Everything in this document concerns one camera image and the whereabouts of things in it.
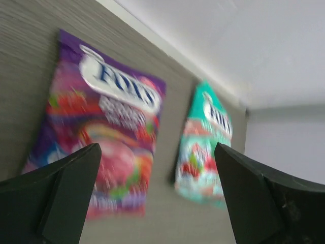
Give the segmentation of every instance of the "candy bag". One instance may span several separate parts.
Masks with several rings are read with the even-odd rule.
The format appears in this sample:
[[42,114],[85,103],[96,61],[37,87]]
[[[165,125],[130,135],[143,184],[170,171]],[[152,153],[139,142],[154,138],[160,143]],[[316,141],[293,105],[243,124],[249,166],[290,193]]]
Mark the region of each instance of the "candy bag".
[[217,143],[231,145],[232,125],[213,89],[199,84],[186,120],[176,166],[175,190],[185,198],[225,205],[214,158]]
[[144,214],[166,84],[63,30],[59,47],[46,116],[23,172],[99,143],[87,217]]

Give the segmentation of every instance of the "white ceiling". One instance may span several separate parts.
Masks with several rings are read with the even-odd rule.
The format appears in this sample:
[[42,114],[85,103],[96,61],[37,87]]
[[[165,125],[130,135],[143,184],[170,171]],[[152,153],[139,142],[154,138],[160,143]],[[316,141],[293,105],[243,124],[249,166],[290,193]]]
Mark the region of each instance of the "white ceiling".
[[324,0],[116,0],[249,108],[325,103]]

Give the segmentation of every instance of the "purple candy bag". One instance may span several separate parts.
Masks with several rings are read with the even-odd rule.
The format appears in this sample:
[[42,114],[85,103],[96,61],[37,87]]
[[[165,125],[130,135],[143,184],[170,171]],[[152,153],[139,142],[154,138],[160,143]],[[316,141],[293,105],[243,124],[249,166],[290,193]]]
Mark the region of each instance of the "purple candy bag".
[[46,116],[23,173],[99,143],[87,217],[145,213],[166,84],[60,30]]

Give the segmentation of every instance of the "black object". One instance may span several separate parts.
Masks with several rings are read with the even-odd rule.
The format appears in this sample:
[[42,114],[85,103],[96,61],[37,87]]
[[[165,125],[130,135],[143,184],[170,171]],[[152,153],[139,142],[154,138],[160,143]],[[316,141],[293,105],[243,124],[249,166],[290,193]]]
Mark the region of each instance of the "black object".
[[79,243],[101,154],[91,144],[0,182],[0,243]]
[[273,169],[223,144],[217,144],[215,159],[237,244],[325,243],[324,185]]

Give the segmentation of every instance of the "pink candy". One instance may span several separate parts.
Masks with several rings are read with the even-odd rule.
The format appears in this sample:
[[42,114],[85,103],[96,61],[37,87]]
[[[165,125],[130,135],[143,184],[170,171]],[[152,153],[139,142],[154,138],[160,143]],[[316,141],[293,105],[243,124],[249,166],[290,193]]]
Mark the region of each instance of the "pink candy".
[[119,141],[99,139],[93,143],[98,143],[102,149],[96,186],[104,190],[125,184],[134,171],[134,153]]

